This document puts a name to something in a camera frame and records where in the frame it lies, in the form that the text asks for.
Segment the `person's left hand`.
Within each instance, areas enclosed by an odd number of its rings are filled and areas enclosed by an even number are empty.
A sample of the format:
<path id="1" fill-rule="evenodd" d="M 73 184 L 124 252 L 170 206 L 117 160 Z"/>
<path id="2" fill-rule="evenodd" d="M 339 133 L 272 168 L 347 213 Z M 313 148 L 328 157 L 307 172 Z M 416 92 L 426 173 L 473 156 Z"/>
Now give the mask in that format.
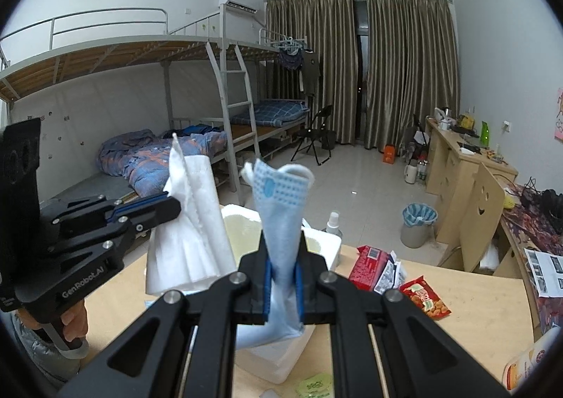
<path id="1" fill-rule="evenodd" d="M 41 324 L 25 308 L 17 309 L 16 314 L 25 327 L 32 330 L 39 330 L 41 328 Z M 85 301 L 81 300 L 69 308 L 61 315 L 60 320 L 63 324 L 63 335 L 68 342 L 72 342 L 77 338 L 85 338 L 89 330 Z"/>

